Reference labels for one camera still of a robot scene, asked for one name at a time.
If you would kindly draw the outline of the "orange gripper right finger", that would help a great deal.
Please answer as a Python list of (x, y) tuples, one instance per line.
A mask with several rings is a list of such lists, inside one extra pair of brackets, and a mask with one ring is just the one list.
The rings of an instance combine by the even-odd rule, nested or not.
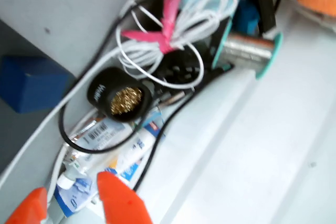
[(143, 200), (117, 176), (100, 172), (97, 185), (106, 223), (152, 223)]

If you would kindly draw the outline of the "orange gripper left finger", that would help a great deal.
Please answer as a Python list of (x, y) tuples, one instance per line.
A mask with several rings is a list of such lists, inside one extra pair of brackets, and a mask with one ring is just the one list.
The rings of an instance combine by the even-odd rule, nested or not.
[(6, 224), (39, 224), (47, 217), (47, 190), (34, 189), (5, 221)]

